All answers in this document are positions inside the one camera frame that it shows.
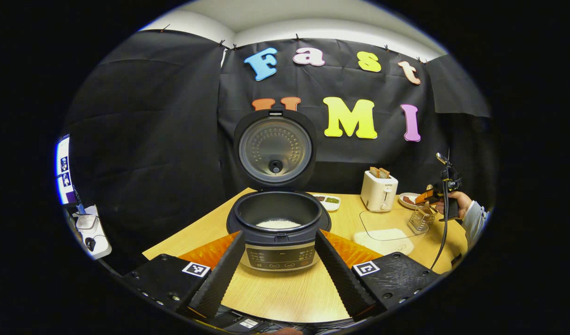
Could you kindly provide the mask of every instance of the white ceiling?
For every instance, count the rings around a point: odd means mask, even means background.
[[[391,30],[441,54],[447,53],[417,28],[364,0],[196,0],[176,10],[199,13],[221,22],[235,33],[296,19],[354,21]]]

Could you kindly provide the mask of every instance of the screen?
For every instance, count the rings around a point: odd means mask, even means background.
[[[57,143],[55,154],[55,175],[57,176],[57,191],[59,192],[61,204],[76,203],[74,185],[70,175],[69,159],[70,135],[65,135]]]

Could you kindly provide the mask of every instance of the inner pot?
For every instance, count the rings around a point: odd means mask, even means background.
[[[237,219],[253,229],[261,231],[296,231],[304,229],[320,218],[322,210],[311,195],[292,192],[258,192],[245,198],[235,206]],[[259,223],[283,221],[287,228],[266,228]],[[297,223],[292,227],[287,223]]]

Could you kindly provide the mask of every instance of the hand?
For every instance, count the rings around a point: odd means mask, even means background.
[[[467,210],[469,209],[470,203],[473,201],[471,200],[465,193],[462,193],[460,191],[454,191],[454,192],[450,192],[448,193],[448,197],[449,198],[453,198],[456,199],[459,203],[459,219],[463,219],[465,218],[465,214],[467,212]],[[440,214],[444,214],[444,198],[440,198],[440,201],[436,202],[434,204],[434,206],[436,207],[436,210],[440,213]]]
[[[301,331],[295,328],[281,328],[274,333],[261,333],[259,335],[303,335]]]

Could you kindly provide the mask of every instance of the metal wire basket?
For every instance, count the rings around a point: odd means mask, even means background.
[[[407,225],[415,235],[419,235],[426,233],[429,230],[429,227],[434,223],[435,218],[436,209],[427,204],[427,207],[423,206],[415,208]]]

